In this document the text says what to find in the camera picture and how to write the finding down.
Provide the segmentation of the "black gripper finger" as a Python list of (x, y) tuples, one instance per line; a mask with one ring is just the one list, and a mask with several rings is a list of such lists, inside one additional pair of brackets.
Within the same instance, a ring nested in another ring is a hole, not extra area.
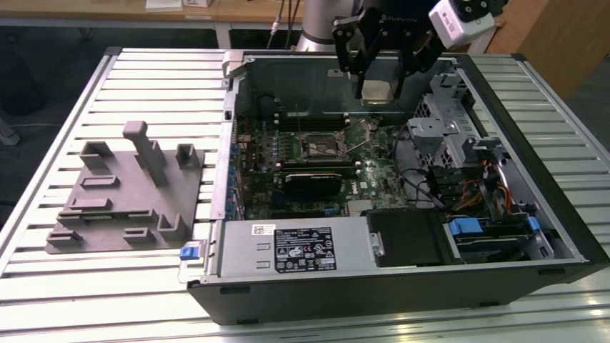
[(403, 33), (393, 71), (393, 99), (401, 95), (405, 78), (429, 70), (443, 51), (444, 45), (433, 29)]
[(365, 72), (379, 52), (379, 20), (379, 15), (336, 16), (332, 20), (339, 69), (348, 74), (356, 99), (361, 99)]

